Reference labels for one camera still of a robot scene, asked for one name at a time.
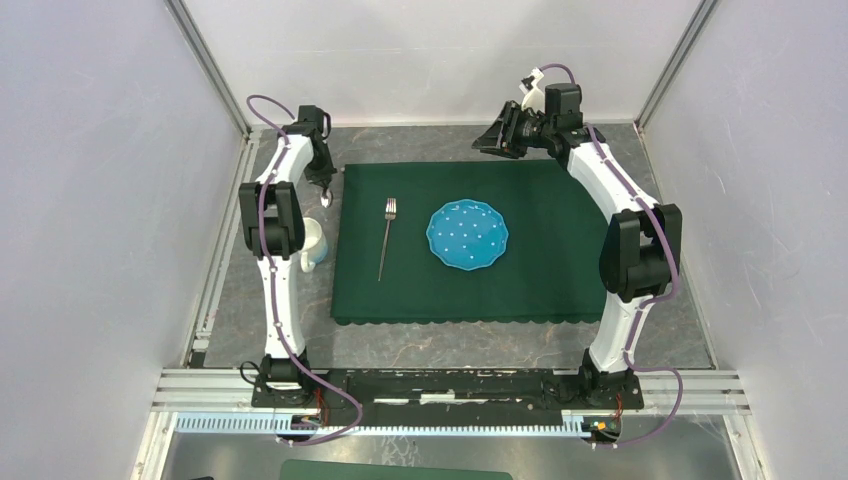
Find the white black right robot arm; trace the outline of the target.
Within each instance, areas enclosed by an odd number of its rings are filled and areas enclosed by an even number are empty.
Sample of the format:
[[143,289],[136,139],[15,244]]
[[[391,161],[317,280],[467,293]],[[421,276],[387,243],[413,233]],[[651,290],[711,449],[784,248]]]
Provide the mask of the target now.
[[573,400],[602,408],[636,389],[634,352],[653,306],[679,289],[682,213],[647,194],[615,159],[598,129],[583,120],[582,90],[546,86],[537,111],[514,100],[472,144],[519,159],[544,149],[588,192],[608,222],[599,273],[607,295],[598,333],[567,384]]

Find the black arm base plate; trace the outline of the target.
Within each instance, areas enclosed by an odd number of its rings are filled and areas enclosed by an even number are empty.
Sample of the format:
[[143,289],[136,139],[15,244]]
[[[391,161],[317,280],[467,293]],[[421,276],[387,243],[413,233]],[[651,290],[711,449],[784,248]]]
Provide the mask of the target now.
[[631,372],[591,380],[548,369],[330,369],[289,385],[262,374],[251,405],[318,407],[332,427],[548,427],[564,411],[602,415],[645,402]]

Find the silver spoon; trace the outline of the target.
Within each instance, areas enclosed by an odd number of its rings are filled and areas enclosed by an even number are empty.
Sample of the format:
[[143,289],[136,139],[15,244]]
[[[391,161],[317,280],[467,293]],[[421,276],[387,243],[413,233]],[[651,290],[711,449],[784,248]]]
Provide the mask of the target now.
[[323,188],[320,194],[320,203],[323,208],[328,209],[333,203],[333,194],[329,187]]

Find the blue polka dot plate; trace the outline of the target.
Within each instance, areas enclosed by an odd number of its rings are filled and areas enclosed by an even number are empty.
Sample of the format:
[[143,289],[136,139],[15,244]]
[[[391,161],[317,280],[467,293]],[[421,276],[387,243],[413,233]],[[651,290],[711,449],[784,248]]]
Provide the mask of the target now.
[[445,203],[425,230],[430,252],[447,267],[474,271],[492,266],[506,252],[509,230],[503,215],[486,202]]

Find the dark green cloth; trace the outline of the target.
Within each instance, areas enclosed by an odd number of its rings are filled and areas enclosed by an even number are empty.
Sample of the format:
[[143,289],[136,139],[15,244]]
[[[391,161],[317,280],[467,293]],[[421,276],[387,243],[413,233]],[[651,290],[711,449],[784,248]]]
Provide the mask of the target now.
[[341,324],[595,323],[607,222],[551,160],[345,168]]

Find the silver fork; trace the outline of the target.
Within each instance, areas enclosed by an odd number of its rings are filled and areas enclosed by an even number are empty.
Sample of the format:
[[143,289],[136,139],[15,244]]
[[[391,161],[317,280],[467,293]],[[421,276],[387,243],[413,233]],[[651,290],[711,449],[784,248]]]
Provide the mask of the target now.
[[381,246],[380,263],[379,263],[379,269],[378,269],[377,279],[379,281],[382,280],[382,276],[383,276],[385,259],[386,259],[386,255],[387,255],[387,249],[388,249],[388,242],[389,242],[389,237],[390,237],[391,225],[392,225],[392,222],[396,219],[396,217],[397,217],[397,199],[394,198],[394,197],[389,197],[386,200],[386,205],[385,205],[386,225],[385,225],[385,231],[384,231],[384,236],[383,236],[383,241],[382,241],[382,246]]

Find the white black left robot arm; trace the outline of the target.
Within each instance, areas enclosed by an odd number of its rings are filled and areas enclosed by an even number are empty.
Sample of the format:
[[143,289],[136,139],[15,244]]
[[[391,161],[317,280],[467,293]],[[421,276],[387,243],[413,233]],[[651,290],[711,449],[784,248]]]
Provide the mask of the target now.
[[313,397],[316,376],[308,367],[298,314],[296,271],[311,265],[307,222],[296,184],[304,179],[320,190],[324,207],[332,205],[330,185],[336,174],[327,144],[331,116],[315,105],[301,105],[289,125],[277,131],[277,147],[265,170],[238,189],[244,241],[257,261],[263,285],[267,338],[254,392],[278,396],[290,407]]

